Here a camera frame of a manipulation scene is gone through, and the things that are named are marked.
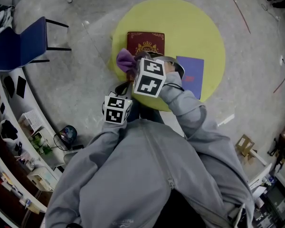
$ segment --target hoodie sleeve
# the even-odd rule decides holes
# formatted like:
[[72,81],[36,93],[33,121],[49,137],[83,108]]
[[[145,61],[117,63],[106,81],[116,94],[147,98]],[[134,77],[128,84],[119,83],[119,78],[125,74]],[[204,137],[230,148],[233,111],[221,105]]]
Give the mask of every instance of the hoodie sleeve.
[[126,124],[126,121],[123,125],[104,123],[102,132],[71,159],[49,202],[46,228],[66,228],[70,223],[81,223],[80,190],[113,152]]
[[[165,83],[181,86],[181,78],[177,72],[171,72],[167,74]],[[216,181],[226,213],[245,203],[247,222],[251,224],[254,202],[231,140],[219,132],[217,123],[208,116],[205,105],[191,91],[181,91],[166,85],[160,97],[174,113],[187,141]]]

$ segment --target person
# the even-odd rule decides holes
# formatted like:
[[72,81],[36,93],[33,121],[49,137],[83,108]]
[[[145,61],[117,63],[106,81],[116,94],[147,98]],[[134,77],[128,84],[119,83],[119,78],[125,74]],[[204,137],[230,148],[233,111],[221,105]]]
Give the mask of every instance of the person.
[[[173,65],[165,71],[181,86]],[[151,121],[133,107],[122,125],[104,123],[63,172],[46,228],[250,227],[254,202],[230,139],[191,91],[166,85],[160,97],[186,138],[141,107]]]

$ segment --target gray hoodie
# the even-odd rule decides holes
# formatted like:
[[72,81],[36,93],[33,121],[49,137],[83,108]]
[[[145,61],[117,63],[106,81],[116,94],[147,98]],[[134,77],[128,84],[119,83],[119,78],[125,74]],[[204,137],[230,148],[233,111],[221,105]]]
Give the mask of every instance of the gray hoodie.
[[[178,73],[168,73],[166,83],[181,85]],[[230,139],[191,91],[164,86],[160,97],[187,138],[142,119],[105,123],[67,165],[50,200],[46,228],[70,223],[151,228],[172,189],[185,197],[206,227],[233,227],[229,214],[243,204],[250,226],[254,202]]]

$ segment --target concrete floor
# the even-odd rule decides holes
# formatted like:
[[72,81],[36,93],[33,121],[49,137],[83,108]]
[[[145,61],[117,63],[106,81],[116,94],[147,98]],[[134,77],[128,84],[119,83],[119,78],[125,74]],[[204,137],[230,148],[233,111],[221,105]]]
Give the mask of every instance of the concrete floor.
[[[49,63],[25,67],[30,85],[56,130],[73,125],[86,144],[101,127],[101,105],[117,82],[106,63],[111,54],[110,33],[119,19],[143,0],[21,0],[16,6],[16,31],[41,16],[70,26],[48,28],[49,46],[70,46],[72,52],[51,52]],[[266,0],[186,0],[206,12],[224,39],[226,69],[215,93],[205,102],[218,123],[235,118],[220,129],[235,144],[242,134],[255,142],[265,157],[273,138],[285,125],[285,9],[264,11]]]

